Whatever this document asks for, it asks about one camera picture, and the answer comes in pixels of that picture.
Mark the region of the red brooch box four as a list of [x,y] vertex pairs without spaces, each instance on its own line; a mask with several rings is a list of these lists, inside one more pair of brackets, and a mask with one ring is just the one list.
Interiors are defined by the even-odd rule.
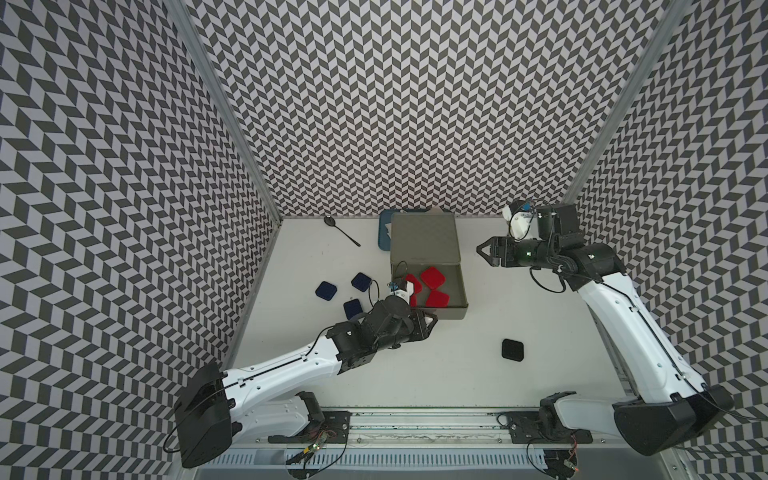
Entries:
[[418,294],[423,290],[421,282],[413,274],[407,274],[405,279],[413,286],[414,294]]

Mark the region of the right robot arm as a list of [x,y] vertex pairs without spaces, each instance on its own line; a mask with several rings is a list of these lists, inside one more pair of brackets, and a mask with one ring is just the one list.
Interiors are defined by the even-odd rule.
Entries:
[[590,243],[576,207],[536,207],[515,200],[505,206],[504,236],[477,246],[492,267],[549,270],[562,290],[577,293],[617,351],[636,393],[627,400],[601,400],[573,391],[540,402],[539,431],[558,440],[577,431],[622,438],[652,456],[711,429],[731,412],[733,396],[710,386],[675,349],[640,300],[624,263],[605,243]]

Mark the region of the red brooch box one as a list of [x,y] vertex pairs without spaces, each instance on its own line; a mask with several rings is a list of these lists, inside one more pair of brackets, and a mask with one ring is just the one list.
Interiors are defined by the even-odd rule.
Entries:
[[430,266],[420,274],[422,283],[430,290],[437,290],[446,282],[445,275],[434,266]]

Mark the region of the grey top drawer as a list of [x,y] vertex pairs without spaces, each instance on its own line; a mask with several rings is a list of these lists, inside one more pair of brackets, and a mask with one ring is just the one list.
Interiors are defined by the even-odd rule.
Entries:
[[434,314],[439,320],[463,320],[469,308],[459,264],[391,266],[392,280],[406,288],[405,301],[413,309]]

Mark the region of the black brooch box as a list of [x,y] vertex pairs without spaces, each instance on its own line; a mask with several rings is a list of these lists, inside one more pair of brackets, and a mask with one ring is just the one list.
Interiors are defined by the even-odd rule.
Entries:
[[517,340],[504,339],[501,344],[501,356],[506,360],[522,362],[525,357],[524,344]]

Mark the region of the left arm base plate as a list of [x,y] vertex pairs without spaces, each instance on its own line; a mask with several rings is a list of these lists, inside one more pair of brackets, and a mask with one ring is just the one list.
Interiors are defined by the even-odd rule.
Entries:
[[346,410],[331,410],[323,412],[322,422],[311,420],[299,433],[293,436],[273,435],[268,438],[270,444],[301,444],[307,445],[319,440],[323,433],[327,434],[326,441],[331,444],[345,444],[349,437],[352,413]]

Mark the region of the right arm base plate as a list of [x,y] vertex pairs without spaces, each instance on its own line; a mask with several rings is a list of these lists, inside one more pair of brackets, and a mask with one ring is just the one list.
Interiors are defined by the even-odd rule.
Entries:
[[509,433],[511,442],[515,445],[528,442],[582,445],[594,442],[588,430],[571,430],[562,426],[558,420],[542,420],[540,413],[534,410],[502,412],[496,416],[496,421]]

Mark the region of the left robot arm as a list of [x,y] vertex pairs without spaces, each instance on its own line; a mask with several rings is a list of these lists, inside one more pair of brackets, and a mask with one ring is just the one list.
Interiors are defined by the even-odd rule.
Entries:
[[438,317],[390,295],[367,313],[322,329],[313,342],[271,360],[223,371],[199,369],[173,406],[175,453],[192,469],[244,437],[316,436],[323,412],[306,386],[369,364],[383,350],[429,338]]

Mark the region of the red brooch box two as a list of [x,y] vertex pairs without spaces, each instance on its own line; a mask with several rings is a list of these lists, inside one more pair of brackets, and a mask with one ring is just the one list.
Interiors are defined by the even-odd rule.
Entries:
[[432,290],[426,301],[425,306],[427,308],[445,308],[450,303],[450,296],[439,290]]

